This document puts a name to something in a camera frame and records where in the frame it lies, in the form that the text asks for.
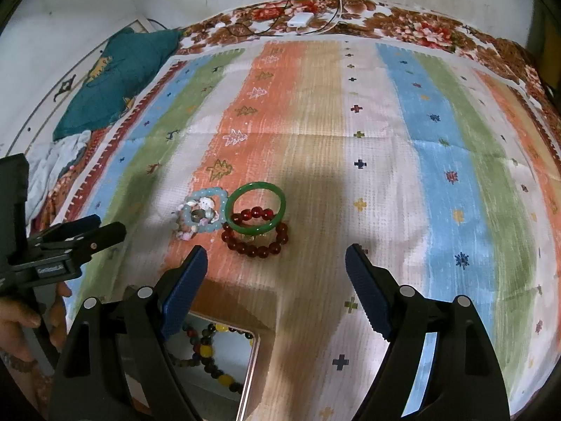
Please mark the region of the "person's left hand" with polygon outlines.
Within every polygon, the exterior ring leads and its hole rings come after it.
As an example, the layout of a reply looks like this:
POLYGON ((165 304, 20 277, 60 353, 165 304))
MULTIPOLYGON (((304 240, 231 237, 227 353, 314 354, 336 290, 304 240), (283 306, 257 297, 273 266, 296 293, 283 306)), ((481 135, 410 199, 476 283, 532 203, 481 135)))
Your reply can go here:
MULTIPOLYGON (((56 298, 49 310, 50 342, 59 351, 64 348, 68 331, 66 321, 65 298, 70 298, 71 289, 64 282, 56 287, 56 298)), ((1 298, 1 349, 24 362, 34 361, 28 347, 23 329, 35 329, 40 326, 40 315, 21 302, 1 298)))

